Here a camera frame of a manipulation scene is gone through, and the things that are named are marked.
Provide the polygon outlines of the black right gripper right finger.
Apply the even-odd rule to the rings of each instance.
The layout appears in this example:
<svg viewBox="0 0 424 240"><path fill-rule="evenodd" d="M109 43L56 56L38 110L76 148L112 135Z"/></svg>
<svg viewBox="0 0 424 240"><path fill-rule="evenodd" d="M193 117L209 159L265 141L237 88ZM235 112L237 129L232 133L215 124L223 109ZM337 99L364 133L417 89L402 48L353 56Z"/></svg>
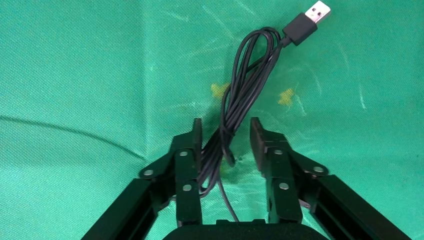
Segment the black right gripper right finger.
<svg viewBox="0 0 424 240"><path fill-rule="evenodd" d="M265 178L268 221L302 222L301 204L332 240L406 240L408 236L324 165L296 152L282 134L250 120L250 145Z"/></svg>

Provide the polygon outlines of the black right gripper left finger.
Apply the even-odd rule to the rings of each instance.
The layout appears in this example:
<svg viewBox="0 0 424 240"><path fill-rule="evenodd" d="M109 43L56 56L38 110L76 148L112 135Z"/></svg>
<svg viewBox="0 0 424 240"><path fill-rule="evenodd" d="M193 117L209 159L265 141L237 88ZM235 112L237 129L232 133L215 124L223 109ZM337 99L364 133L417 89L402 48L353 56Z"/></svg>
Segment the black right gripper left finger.
<svg viewBox="0 0 424 240"><path fill-rule="evenodd" d="M197 162L201 159L202 121L173 137L168 153L134 178L83 236L84 240L143 240L173 197L176 223L201 225Z"/></svg>

